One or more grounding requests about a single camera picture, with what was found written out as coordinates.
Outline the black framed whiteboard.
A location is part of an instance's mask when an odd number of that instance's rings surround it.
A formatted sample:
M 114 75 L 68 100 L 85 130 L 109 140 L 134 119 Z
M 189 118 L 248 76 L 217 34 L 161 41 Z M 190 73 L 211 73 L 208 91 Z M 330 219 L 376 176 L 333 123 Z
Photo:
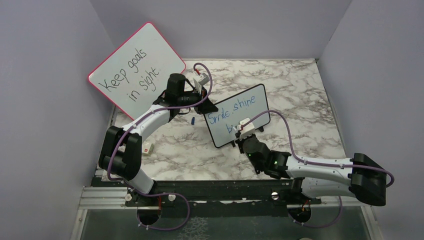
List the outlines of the black framed whiteboard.
M 269 109 L 265 85 L 260 83 L 215 104 L 218 112 L 204 115 L 213 145 L 221 148 L 236 140 L 237 126 L 241 120 L 252 119 Z

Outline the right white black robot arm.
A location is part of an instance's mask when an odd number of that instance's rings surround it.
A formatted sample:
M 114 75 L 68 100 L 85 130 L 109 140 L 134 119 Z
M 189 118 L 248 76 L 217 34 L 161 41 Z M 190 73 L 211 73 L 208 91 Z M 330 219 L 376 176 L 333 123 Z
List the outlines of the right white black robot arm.
M 293 179 L 288 196 L 296 204 L 317 197 L 345 196 L 371 206 L 386 205 L 388 172 L 363 153 L 343 159 L 296 157 L 269 149 L 254 134 L 235 142 L 257 174 Z

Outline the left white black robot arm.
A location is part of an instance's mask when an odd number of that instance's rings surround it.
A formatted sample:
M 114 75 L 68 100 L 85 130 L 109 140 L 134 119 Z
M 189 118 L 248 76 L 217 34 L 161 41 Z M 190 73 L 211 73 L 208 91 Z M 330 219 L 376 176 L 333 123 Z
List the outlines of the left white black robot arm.
M 214 113 L 218 108 L 209 100 L 210 91 L 204 87 L 212 84 L 209 74 L 198 75 L 185 89 L 189 80 L 181 73 L 172 73 L 166 89 L 140 117 L 123 127 L 107 129 L 102 144 L 98 166 L 109 174 L 112 181 L 125 181 L 138 191 L 138 199 L 144 205 L 157 200 L 155 181 L 142 170 L 144 141 L 161 126 L 180 114 L 181 109 L 193 108 L 203 115 Z

